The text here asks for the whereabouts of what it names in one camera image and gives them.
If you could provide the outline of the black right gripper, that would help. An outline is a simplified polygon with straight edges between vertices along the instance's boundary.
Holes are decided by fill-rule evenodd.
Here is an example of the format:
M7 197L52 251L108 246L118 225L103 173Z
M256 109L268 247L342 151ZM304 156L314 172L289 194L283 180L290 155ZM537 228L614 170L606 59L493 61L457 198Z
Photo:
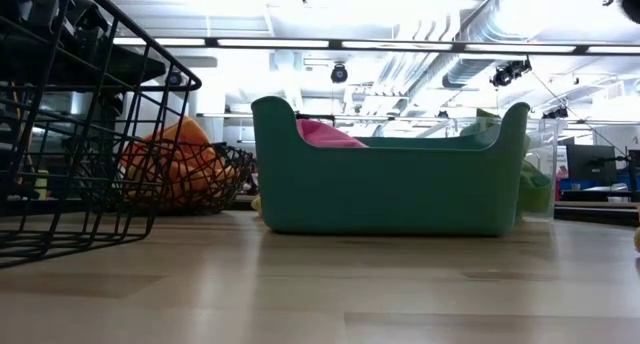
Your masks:
M640 0L621 0L621 8L631 21L640 24Z

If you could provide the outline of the pink microfiber towel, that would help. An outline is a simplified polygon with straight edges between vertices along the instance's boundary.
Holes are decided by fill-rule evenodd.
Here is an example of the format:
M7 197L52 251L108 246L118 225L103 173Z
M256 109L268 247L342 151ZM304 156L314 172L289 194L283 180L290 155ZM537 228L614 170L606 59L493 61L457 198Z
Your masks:
M296 127L302 139L315 147L366 148L358 139L319 121L297 119Z

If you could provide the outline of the orange microfiber towel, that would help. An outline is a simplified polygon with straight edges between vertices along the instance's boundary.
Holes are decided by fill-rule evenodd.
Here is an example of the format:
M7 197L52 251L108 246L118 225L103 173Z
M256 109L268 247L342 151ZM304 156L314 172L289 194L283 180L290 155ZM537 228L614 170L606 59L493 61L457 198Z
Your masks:
M157 199L161 209L169 210L218 199L239 177L190 117L128 144L120 165L127 180L143 183L141 194L127 191L129 199Z

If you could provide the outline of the green microfiber towel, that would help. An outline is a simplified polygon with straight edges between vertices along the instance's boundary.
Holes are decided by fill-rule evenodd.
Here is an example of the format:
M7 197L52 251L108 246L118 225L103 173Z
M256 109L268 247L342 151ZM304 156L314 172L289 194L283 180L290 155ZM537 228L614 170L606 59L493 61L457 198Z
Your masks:
M476 110L476 122L460 131L461 136L478 135L497 123L500 117L483 109ZM525 213L546 213L552 194L552 180L533 163L524 159L520 171L517 203L518 218Z

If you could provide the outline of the clear plastic container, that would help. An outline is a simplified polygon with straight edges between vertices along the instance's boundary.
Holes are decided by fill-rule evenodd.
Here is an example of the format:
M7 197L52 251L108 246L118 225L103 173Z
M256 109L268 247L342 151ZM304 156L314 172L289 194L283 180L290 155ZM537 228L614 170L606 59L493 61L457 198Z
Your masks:
M460 131L476 118L456 122ZM557 167L558 124L553 120L499 119L478 135L459 135L438 175L443 217L467 231L496 233L519 222L548 221L552 216ZM546 213L517 215L522 162L527 159L552 180Z

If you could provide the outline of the black computer monitor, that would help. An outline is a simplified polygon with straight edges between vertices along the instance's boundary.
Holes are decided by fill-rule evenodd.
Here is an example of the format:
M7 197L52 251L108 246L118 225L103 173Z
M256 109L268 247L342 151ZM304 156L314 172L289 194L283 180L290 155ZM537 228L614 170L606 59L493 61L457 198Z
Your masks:
M596 185L612 185L617 181L616 153L612 146L566 146L569 178L590 181Z

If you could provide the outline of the background desk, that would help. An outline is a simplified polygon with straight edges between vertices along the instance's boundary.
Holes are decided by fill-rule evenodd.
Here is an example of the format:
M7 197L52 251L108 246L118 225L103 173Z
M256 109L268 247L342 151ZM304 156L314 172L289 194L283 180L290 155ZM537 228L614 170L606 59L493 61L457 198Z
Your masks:
M640 203L559 201L554 206L557 220L637 228Z

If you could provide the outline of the teal plastic basket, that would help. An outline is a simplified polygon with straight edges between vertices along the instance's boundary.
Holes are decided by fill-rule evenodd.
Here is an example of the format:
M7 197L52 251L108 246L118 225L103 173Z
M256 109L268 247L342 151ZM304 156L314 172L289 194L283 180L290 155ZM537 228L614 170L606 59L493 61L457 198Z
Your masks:
M275 96L252 105L266 226L313 235L502 236L517 217L528 104L452 138L369 137L318 147Z

